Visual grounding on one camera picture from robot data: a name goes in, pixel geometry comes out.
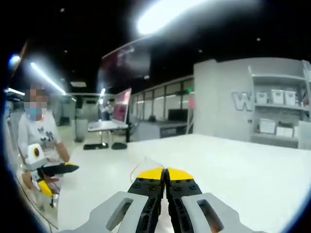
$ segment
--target table surface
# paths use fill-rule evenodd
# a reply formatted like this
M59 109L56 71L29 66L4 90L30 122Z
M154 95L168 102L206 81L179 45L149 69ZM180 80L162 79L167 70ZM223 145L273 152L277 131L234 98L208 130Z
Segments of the table surface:
M137 165L134 175L158 165L189 172L203 193L210 192L235 209L242 224L268 233L286 227L311 186L308 150L198 134L133 142L126 150L86 152L81 146L70 160L80 168L64 176L59 230L81 226L95 207L116 192L127 191ZM156 232L173 233L168 221L160 218Z
M108 121L94 121L90 122L87 126L87 131L98 132L98 131L108 131L108 130L125 130L128 128L127 124L118 124L112 120Z

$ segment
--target ceiling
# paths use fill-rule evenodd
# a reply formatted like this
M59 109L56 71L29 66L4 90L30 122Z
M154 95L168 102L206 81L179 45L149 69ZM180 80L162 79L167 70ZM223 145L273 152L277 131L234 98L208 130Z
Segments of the ceiling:
M14 74L11 70L8 73L9 86L24 92L30 82L39 80L29 66L35 62L67 92L98 93L102 57L141 38L137 20L153 2L12 6L15 21L8 23L11 39L7 57L20 53L23 47L25 52ZM153 35L148 43L149 78L144 79L143 74L140 78L113 78L108 93L128 87L138 92L190 75L194 63L207 59L269 56L311 60L307 6L299 1L286 5L258 0L256 7L230 2L218 4L213 10L205 5ZM85 82L86 87L73 87L70 82Z

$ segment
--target floor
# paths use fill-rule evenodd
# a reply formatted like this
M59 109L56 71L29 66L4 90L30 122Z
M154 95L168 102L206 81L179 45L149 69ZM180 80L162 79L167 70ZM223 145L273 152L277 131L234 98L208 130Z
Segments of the floor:
M75 143L73 134L70 126L61 126L58 127L59 135L62 139L62 142L65 144L69 154L72 154L73 150L80 145L80 143ZM114 135L114 142L123 142L125 141L125 136L123 135ZM101 139L100 133L86 133L86 139L83 144L99 143ZM108 142L108 135L103 133L103 141ZM47 232L57 232L57 197L54 197L53 207L51 207L51 198L42 195L41 193L34 194L33 191L27 189L23 184L21 179L21 174L23 172L21 159L17 160L17 184L20 189L20 194L23 199L27 202L30 210L33 211L35 216L42 222L42 225L46 228Z

